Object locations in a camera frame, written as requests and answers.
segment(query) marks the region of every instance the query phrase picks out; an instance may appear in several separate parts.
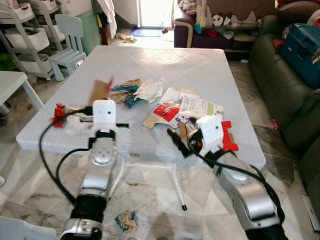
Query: crumpled paper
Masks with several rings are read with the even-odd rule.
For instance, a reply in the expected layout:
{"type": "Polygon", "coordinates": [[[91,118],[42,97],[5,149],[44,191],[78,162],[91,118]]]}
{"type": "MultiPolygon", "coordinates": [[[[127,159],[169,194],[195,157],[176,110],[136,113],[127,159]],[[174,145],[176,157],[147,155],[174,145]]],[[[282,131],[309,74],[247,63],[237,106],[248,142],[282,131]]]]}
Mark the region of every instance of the crumpled paper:
{"type": "Polygon", "coordinates": [[[95,100],[108,99],[112,83],[113,77],[110,79],[109,82],[95,80],[94,88],[88,101],[88,106],[92,106],[95,100]]]}
{"type": "Polygon", "coordinates": [[[119,216],[117,216],[114,220],[116,224],[128,234],[133,234],[137,231],[138,227],[135,222],[136,214],[134,211],[126,211],[119,216]]]}
{"type": "Polygon", "coordinates": [[[156,98],[162,96],[164,80],[164,78],[161,78],[160,81],[146,80],[133,94],[135,95],[134,100],[139,98],[146,100],[149,104],[153,103],[156,98]]]}
{"type": "Polygon", "coordinates": [[[124,103],[128,108],[136,103],[133,94],[141,86],[140,78],[126,81],[124,84],[111,88],[109,98],[118,103],[124,103]]]}

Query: trash on floor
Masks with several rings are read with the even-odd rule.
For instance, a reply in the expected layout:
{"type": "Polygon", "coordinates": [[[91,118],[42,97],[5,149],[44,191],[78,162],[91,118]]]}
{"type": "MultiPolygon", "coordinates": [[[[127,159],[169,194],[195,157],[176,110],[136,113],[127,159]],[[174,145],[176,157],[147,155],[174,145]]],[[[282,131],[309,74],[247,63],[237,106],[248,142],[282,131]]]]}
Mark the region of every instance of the trash on floor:
{"type": "Polygon", "coordinates": [[[124,34],[124,33],[116,33],[115,34],[115,38],[116,39],[121,39],[123,40],[123,43],[130,43],[133,44],[135,42],[137,42],[138,40],[132,36],[132,35],[128,35],[128,34],[124,34]]]}
{"type": "Polygon", "coordinates": [[[168,31],[169,31],[169,28],[168,28],[168,27],[165,27],[165,28],[162,30],[162,33],[163,33],[163,34],[166,34],[168,31]]]}
{"type": "Polygon", "coordinates": [[[116,224],[128,234],[133,234],[137,231],[138,227],[135,222],[136,213],[134,211],[126,211],[119,216],[117,216],[114,220],[116,224]]]}

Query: black cable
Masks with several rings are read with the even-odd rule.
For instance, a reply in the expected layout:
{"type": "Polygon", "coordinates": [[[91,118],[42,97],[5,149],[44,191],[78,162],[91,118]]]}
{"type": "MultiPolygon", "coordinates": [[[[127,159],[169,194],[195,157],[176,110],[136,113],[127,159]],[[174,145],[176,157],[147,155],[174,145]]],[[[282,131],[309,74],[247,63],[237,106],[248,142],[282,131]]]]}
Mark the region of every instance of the black cable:
{"type": "MultiPolygon", "coordinates": [[[[208,166],[210,168],[214,168],[214,166],[218,166],[218,167],[221,167],[221,168],[226,168],[226,169],[231,169],[231,170],[234,170],[234,171],[237,171],[237,172],[240,172],[240,173],[243,173],[243,174],[246,174],[256,180],[258,180],[259,182],[261,182],[266,190],[266,192],[268,193],[268,195],[270,196],[271,200],[274,202],[275,206],[276,206],[276,210],[277,210],[277,215],[280,219],[280,224],[282,224],[285,220],[285,213],[283,211],[283,209],[281,208],[281,203],[280,203],[280,200],[278,198],[278,195],[277,193],[275,192],[275,190],[266,182],[264,176],[262,175],[262,173],[260,172],[259,169],[257,169],[256,167],[252,166],[251,167],[258,173],[259,176],[253,174],[252,172],[249,172],[249,171],[246,171],[246,170],[243,170],[241,168],[238,168],[238,167],[235,167],[235,166],[230,166],[230,165],[226,165],[226,164],[223,164],[223,163],[220,163],[220,162],[217,162],[216,160],[212,160],[210,158],[207,158],[205,156],[202,156],[200,155],[192,146],[191,144],[191,140],[189,140],[187,142],[187,145],[189,147],[189,149],[199,158],[201,158],[206,164],[208,164],[208,166]]],[[[228,151],[225,151],[224,154],[226,153],[233,153],[232,151],[228,150],[228,151]]]]}
{"type": "Polygon", "coordinates": [[[66,155],[63,156],[63,158],[60,160],[60,162],[59,162],[59,164],[58,164],[58,166],[56,167],[56,170],[55,170],[56,180],[59,181],[59,183],[61,185],[63,185],[63,184],[62,184],[62,182],[60,180],[59,170],[60,170],[60,168],[62,166],[62,163],[67,159],[67,157],[69,157],[71,154],[73,154],[75,152],[85,152],[85,151],[89,151],[89,150],[90,150],[90,148],[77,148],[77,149],[71,150],[70,152],[68,152],[66,155]]]}
{"type": "Polygon", "coordinates": [[[42,146],[42,141],[43,141],[43,138],[45,136],[45,134],[47,133],[47,131],[54,125],[54,123],[58,122],[58,121],[61,121],[63,119],[65,119],[67,116],[70,116],[70,115],[73,115],[73,114],[76,114],[76,113],[90,113],[90,109],[91,109],[91,112],[92,112],[92,107],[86,107],[84,109],[80,109],[80,110],[76,110],[76,111],[72,111],[72,112],[69,112],[67,114],[65,114],[64,116],[61,116],[61,117],[58,117],[55,121],[52,121],[46,128],[45,130],[42,132],[42,134],[40,135],[40,138],[39,138],[39,153],[40,153],[40,157],[41,157],[41,160],[44,164],[44,167],[46,168],[48,174],[50,175],[50,177],[52,178],[53,182],[56,184],[56,186],[61,190],[61,192],[66,196],[66,198],[69,200],[69,202],[74,205],[75,203],[75,197],[60,183],[59,180],[57,180],[57,178],[53,175],[53,173],[51,172],[50,168],[49,168],[49,165],[47,164],[46,162],[46,159],[45,159],[45,154],[44,154],[44,151],[43,151],[43,146],[42,146]]]}

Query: wall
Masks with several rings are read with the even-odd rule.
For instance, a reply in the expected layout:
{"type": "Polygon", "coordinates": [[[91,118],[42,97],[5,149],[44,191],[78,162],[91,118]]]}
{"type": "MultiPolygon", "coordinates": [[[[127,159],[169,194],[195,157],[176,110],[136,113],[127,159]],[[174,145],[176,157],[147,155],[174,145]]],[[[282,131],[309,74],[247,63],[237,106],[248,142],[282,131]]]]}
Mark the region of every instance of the wall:
{"type": "Polygon", "coordinates": [[[138,24],[138,0],[113,0],[114,11],[129,24],[138,24]]]}

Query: marble floor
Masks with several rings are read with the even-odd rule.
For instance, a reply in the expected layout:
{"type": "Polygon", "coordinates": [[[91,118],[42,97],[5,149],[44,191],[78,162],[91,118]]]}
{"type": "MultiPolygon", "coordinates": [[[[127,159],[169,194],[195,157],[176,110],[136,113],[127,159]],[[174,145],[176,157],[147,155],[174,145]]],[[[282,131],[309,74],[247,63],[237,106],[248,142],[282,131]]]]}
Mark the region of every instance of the marble floor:
{"type": "MultiPolygon", "coordinates": [[[[296,167],[297,156],[285,146],[279,132],[272,128],[272,117],[248,64],[230,61],[229,66],[266,158],[263,174],[281,200],[286,215],[283,223],[286,235],[290,240],[319,239],[312,232],[301,200],[301,195],[306,195],[306,192],[296,167]]],[[[45,103],[62,84],[54,79],[38,79],[33,87],[45,103]]],[[[0,187],[0,215],[54,228],[59,234],[72,206],[49,178],[38,153],[21,149],[15,140],[36,111],[23,90],[17,91],[8,101],[12,105],[7,116],[8,125],[0,128],[0,176],[6,179],[0,187]]],[[[61,157],[59,153],[47,153],[51,168],[61,157]]],[[[157,164],[171,167],[170,164],[157,164]]],[[[86,158],[71,156],[61,171],[63,184],[75,195],[86,171],[86,158]]],[[[247,239],[231,201],[210,169],[181,165],[177,175],[187,211],[181,209],[169,170],[129,168],[104,213],[103,239],[247,239]],[[123,233],[114,220],[125,211],[136,212],[138,230],[133,234],[123,233]]]]}

